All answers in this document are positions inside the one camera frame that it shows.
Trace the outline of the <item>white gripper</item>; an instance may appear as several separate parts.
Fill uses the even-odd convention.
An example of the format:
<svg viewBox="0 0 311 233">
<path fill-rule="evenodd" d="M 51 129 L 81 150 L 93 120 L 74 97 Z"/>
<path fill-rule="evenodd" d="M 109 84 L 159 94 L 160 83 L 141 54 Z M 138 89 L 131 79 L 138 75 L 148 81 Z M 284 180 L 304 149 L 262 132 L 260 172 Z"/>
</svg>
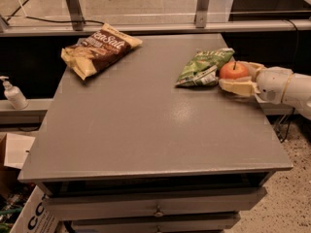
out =
<svg viewBox="0 0 311 233">
<path fill-rule="evenodd" d="M 219 79 L 221 89 L 246 97 L 258 94 L 265 102 L 280 104 L 286 83 L 294 72 L 282 67 L 265 68 L 256 62 L 241 61 L 241 64 L 248 69 L 249 76 L 236 80 Z"/>
</svg>

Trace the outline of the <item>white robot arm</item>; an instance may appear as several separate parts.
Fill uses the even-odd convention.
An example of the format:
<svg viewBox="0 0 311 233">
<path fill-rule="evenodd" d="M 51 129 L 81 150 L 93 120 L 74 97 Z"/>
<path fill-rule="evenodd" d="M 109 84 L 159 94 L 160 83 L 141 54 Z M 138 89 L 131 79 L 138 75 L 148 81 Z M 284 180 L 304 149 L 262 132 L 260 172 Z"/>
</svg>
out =
<svg viewBox="0 0 311 233">
<path fill-rule="evenodd" d="M 271 104 L 285 104 L 311 119 L 311 77 L 284 67 L 265 67 L 247 61 L 229 61 L 219 73 L 222 90 L 241 96 L 256 95 Z"/>
</svg>

